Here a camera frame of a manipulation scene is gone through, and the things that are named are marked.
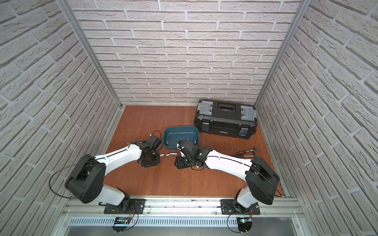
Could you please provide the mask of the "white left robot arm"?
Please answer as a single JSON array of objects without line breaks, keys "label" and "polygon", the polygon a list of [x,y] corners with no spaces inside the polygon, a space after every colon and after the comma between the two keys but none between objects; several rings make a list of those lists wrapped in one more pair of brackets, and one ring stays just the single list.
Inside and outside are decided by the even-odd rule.
[{"label": "white left robot arm", "polygon": [[84,155],[66,180],[65,188],[84,204],[95,201],[120,206],[128,198],[127,194],[104,184],[104,179],[110,172],[133,161],[143,167],[157,166],[160,154],[149,144],[136,142],[107,154]]}]

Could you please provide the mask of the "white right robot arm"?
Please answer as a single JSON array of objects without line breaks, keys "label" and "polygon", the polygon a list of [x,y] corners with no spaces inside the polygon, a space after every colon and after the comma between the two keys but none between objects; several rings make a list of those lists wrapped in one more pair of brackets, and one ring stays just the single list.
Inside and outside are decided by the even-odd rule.
[{"label": "white right robot arm", "polygon": [[233,211],[244,214],[256,203],[273,204],[280,177],[264,159],[257,156],[242,159],[209,148],[190,151],[183,147],[180,153],[174,163],[177,169],[198,167],[219,170],[247,183],[247,187],[240,189],[231,203]]}]

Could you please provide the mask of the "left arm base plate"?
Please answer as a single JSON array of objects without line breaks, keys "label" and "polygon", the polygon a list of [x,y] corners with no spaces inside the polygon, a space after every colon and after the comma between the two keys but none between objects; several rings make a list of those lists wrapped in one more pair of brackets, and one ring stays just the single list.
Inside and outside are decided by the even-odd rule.
[{"label": "left arm base plate", "polygon": [[123,200],[118,206],[106,204],[104,214],[142,214],[145,202],[143,198],[131,198]]}]

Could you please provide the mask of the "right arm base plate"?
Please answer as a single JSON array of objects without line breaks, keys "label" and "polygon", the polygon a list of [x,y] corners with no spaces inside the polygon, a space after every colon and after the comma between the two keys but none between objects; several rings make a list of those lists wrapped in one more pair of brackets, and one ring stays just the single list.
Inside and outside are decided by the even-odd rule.
[{"label": "right arm base plate", "polygon": [[243,215],[260,215],[258,203],[252,204],[250,207],[244,207],[232,199],[221,199],[220,208],[222,215],[243,214]]}]

